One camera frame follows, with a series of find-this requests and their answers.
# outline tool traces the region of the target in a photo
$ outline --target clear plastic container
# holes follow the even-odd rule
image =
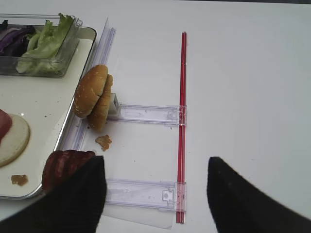
[[[72,25],[57,54],[53,58],[0,56],[0,75],[62,77],[66,73],[79,43],[77,33],[82,26],[81,20],[74,16],[71,17],[73,18]],[[60,16],[0,14],[0,24],[2,24],[4,20],[8,20],[8,28],[25,28],[32,25],[34,28],[42,31],[46,20],[49,20],[53,23],[54,27],[57,27]],[[19,62],[51,67],[51,69],[47,71],[47,69],[40,69],[40,66],[38,66],[38,69],[29,69],[23,73],[19,73],[17,71],[17,64]]]

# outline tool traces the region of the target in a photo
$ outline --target cheese slice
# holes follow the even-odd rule
[[[9,115],[12,126],[1,140],[0,167],[18,158],[26,148],[30,137],[30,128],[24,118],[14,114]]]

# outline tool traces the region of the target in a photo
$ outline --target white tray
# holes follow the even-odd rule
[[[80,42],[62,78],[0,76],[0,109],[25,118],[31,137],[25,151],[12,163],[0,167],[0,199],[24,199],[41,186],[48,156],[57,149],[63,129],[70,121],[74,91],[91,55],[96,32],[81,28]],[[11,175],[26,174],[28,183],[11,183]]]

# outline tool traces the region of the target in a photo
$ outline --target food crumb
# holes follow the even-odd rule
[[[28,178],[27,178],[27,175],[12,175],[11,182],[12,184],[23,186],[25,183],[28,182]]]
[[[110,137],[108,135],[100,136],[95,139],[95,142],[102,146],[102,151],[106,151],[109,149],[109,144],[112,143]]]

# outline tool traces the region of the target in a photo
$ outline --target red straw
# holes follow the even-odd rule
[[[181,34],[181,67],[180,67],[180,106],[186,106],[186,47],[187,33]],[[178,182],[185,182],[185,139],[186,127],[179,125],[179,142],[178,142]],[[177,223],[185,223],[185,213],[178,211],[176,214]]]

